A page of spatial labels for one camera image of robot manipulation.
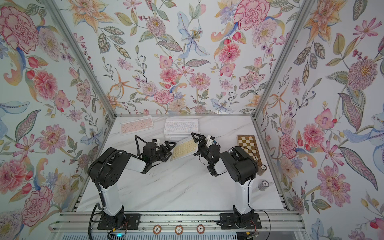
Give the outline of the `yellow keyboard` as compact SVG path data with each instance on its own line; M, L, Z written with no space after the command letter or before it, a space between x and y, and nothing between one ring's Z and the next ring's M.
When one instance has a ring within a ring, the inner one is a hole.
M191 136L192 136L191 133L189 133L189 134L172 134L172 135L165 134L165 138L188 138Z
M172 150L170 161L180 160L198 151L198 143L195 143L192 137L177 142Z
M165 139L165 141L169 141L169 142L180 142L180 141L184 141L185 139Z

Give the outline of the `white keyboard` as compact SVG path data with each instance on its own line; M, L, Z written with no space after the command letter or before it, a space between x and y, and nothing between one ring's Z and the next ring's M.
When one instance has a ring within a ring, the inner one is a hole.
M183 135L199 131L198 119L180 118L166 119L164 134L166 135Z
M188 137L182 137L182 138L165 138L166 141L182 141L184 139L188 139Z

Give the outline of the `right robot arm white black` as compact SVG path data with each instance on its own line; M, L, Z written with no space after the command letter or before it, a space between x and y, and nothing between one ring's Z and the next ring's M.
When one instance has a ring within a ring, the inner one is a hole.
M255 213L250 203L251 186L256 174L259 171L257 162L243 147L235 146L230 150L221 152L221 146L212 136L204 136L191 133L196 144L198 144L197 157L204 158L207 162L207 169L214 177L228 173L236 183L234 218L239 227L252 221Z

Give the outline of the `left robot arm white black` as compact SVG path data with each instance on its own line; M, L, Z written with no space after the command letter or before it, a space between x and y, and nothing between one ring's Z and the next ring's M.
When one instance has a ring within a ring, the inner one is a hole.
M137 155L124 150L108 148L99 156L90 165L88 175L98 190L102 212L113 218L117 217L120 212L124 212L117 187L117 182L124 169L146 174L156 166L156 163L166 162L176 145L175 142L169 141L159 145L153 140L145 143L143 152Z

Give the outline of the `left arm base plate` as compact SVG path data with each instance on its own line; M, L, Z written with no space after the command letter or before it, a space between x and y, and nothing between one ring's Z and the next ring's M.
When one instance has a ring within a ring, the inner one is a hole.
M110 216L102 211L102 216L98 223L98 230L138 230L140 223L140 214L126 214L124 210L117 213L116 216Z

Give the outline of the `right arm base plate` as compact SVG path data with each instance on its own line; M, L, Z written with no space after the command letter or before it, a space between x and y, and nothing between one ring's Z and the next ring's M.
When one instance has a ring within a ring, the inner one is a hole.
M260 230L262 228L260 217L253 210L240 214L236 209L232 213L220 214L222 230Z

